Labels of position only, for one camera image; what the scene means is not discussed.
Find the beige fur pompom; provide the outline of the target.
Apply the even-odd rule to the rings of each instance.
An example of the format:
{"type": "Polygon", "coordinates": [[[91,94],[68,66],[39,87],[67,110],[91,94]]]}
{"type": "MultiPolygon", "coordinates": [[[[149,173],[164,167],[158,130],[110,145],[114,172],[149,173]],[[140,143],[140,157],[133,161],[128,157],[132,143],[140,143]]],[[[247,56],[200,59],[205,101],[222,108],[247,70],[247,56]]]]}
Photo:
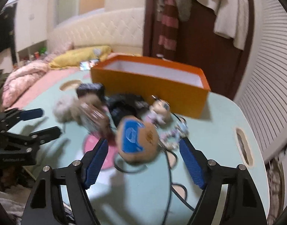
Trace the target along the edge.
{"type": "Polygon", "coordinates": [[[82,125],[81,105],[83,103],[92,105],[99,110],[102,109],[102,101],[96,94],[86,94],[79,98],[65,95],[53,107],[53,115],[56,121],[59,123],[75,121],[78,125],[82,125]]]}

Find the brown patterned small box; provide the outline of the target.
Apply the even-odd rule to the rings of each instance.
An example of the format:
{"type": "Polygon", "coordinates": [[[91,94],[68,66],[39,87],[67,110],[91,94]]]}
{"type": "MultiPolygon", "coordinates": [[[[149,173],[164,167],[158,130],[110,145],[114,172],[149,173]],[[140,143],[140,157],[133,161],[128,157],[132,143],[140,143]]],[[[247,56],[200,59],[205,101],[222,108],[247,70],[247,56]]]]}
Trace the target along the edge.
{"type": "Polygon", "coordinates": [[[93,105],[82,103],[79,107],[82,125],[97,138],[108,139],[113,135],[109,117],[93,105]]]}

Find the brown plush with blue patch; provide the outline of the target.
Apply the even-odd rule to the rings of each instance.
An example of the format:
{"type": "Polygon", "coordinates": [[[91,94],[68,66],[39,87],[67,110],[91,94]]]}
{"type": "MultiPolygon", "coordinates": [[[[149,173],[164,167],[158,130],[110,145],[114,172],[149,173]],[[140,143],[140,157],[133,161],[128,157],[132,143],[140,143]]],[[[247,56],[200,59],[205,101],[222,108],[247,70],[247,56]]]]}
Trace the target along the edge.
{"type": "Polygon", "coordinates": [[[124,117],[115,137],[118,153],[128,163],[147,163],[159,152],[159,135],[155,126],[134,116],[124,117]]]}

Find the cartoon old man figurine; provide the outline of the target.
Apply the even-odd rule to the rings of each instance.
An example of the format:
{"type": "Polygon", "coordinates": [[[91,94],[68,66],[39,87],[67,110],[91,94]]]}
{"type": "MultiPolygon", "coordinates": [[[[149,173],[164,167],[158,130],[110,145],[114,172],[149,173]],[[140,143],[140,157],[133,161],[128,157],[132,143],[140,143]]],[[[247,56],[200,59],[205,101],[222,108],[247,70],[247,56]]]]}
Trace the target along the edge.
{"type": "Polygon", "coordinates": [[[165,125],[171,119],[170,104],[156,96],[153,104],[149,107],[149,111],[144,117],[144,121],[150,122],[154,125],[165,125]]]}

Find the black glossy pouch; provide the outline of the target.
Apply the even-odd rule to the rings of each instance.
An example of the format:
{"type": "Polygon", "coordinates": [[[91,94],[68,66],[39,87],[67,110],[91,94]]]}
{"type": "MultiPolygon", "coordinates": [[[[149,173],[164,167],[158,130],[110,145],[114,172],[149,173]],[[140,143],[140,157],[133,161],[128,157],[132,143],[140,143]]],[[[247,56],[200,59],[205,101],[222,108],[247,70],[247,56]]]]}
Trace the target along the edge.
{"type": "Polygon", "coordinates": [[[78,97],[83,97],[86,94],[95,94],[99,99],[105,101],[105,86],[102,83],[82,83],[76,88],[78,97]]]}

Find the pink floral quilt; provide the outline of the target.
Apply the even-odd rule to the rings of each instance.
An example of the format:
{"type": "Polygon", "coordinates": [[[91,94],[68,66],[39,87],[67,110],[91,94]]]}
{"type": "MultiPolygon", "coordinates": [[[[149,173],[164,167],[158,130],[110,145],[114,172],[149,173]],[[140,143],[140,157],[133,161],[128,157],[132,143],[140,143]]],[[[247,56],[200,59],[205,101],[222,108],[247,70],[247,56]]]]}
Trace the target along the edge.
{"type": "Polygon", "coordinates": [[[49,65],[34,61],[9,74],[3,86],[2,106],[11,107],[17,99],[49,71],[49,65]]]}

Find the pink duvet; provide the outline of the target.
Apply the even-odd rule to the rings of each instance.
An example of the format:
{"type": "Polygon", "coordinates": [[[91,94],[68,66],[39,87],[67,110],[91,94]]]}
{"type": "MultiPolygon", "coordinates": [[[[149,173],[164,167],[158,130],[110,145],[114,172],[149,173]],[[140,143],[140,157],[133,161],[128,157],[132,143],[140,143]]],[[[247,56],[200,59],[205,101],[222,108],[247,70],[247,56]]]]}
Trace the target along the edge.
{"type": "Polygon", "coordinates": [[[71,75],[80,74],[77,79],[88,80],[90,79],[90,71],[81,71],[76,67],[63,69],[63,70],[51,70],[46,73],[42,78],[35,82],[29,89],[27,89],[17,101],[10,106],[10,108],[20,108],[27,106],[40,94],[48,90],[50,87],[64,80],[67,81],[71,75]]]}

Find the yellow pillow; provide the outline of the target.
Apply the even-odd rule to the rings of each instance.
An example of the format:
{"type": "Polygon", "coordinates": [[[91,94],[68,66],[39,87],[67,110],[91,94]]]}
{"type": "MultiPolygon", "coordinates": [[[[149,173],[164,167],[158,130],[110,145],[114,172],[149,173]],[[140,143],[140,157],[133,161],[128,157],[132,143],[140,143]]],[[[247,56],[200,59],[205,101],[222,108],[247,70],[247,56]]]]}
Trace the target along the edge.
{"type": "Polygon", "coordinates": [[[49,63],[53,70],[61,68],[79,67],[81,62],[90,60],[104,61],[111,54],[110,46],[94,46],[69,50],[62,55],[57,56],[49,63]]]}

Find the orange cardboard box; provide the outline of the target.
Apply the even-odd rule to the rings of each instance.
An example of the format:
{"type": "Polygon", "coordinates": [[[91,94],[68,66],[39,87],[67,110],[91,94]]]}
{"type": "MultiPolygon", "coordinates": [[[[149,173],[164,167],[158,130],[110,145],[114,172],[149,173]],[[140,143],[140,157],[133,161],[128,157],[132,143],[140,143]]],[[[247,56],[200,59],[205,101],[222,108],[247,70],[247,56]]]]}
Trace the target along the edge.
{"type": "Polygon", "coordinates": [[[106,95],[136,94],[151,103],[152,96],[167,101],[173,113],[199,118],[210,87],[202,69],[145,56],[117,55],[91,68],[93,82],[106,95]]]}

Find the white louvered cabinet door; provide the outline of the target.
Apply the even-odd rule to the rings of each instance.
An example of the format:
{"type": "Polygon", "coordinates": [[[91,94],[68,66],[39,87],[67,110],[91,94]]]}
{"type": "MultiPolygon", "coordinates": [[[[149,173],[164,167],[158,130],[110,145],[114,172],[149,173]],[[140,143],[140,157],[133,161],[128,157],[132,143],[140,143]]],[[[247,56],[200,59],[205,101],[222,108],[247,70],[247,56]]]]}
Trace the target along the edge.
{"type": "Polygon", "coordinates": [[[287,11],[279,0],[253,1],[252,45],[234,102],[268,162],[287,144],[287,11]]]}

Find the white wardrobe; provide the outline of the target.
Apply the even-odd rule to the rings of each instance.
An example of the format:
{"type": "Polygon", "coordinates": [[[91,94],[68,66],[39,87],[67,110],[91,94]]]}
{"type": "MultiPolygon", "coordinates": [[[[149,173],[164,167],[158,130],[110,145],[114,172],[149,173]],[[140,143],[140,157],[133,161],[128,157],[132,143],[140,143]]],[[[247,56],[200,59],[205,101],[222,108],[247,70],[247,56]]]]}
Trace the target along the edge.
{"type": "Polygon", "coordinates": [[[48,0],[8,0],[15,5],[14,44],[16,58],[28,57],[47,48],[48,0]]]}

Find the cream tufted headboard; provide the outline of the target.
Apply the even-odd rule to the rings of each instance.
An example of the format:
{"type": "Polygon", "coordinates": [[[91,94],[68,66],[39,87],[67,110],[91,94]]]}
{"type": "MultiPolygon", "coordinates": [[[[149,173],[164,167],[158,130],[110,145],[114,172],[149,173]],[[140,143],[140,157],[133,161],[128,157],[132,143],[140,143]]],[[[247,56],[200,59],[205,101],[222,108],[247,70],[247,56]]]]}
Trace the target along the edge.
{"type": "Polygon", "coordinates": [[[53,50],[67,42],[75,48],[108,45],[116,53],[143,53],[145,8],[113,10],[64,22],[47,34],[53,50]]]}

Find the maroon pink striped scarf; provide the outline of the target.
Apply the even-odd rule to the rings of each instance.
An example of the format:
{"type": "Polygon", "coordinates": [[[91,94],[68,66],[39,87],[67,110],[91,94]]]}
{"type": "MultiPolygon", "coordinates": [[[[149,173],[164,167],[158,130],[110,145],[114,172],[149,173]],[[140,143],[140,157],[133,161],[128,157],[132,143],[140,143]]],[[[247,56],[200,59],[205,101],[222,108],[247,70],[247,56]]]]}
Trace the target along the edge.
{"type": "Polygon", "coordinates": [[[157,0],[157,20],[161,22],[157,56],[168,57],[165,54],[174,53],[177,44],[179,19],[176,0],[157,0]]]}

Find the white knitted sweater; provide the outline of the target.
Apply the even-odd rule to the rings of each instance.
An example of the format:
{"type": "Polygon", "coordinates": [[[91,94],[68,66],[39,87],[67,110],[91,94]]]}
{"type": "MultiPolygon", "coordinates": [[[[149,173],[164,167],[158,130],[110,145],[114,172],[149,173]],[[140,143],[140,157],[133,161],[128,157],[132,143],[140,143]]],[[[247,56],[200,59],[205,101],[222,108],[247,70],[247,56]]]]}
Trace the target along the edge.
{"type": "Polygon", "coordinates": [[[233,45],[244,50],[249,26],[248,0],[197,0],[216,15],[214,33],[233,39],[233,45]]]}

